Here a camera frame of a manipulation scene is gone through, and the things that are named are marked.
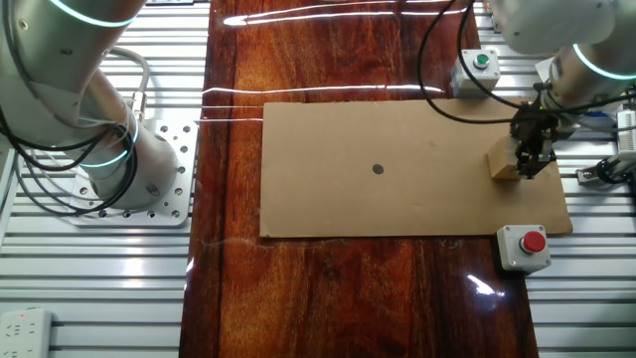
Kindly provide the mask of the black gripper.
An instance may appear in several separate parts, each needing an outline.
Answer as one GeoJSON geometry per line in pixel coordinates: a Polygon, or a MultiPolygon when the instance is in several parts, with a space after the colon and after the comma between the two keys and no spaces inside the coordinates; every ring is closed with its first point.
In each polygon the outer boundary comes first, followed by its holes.
{"type": "Polygon", "coordinates": [[[513,117],[510,134],[518,142],[515,149],[516,171],[527,179],[534,179],[557,157],[552,148],[554,142],[571,137],[571,123],[559,114],[547,113],[539,101],[521,103],[513,117]],[[525,149],[540,149],[528,160],[525,149]]]}

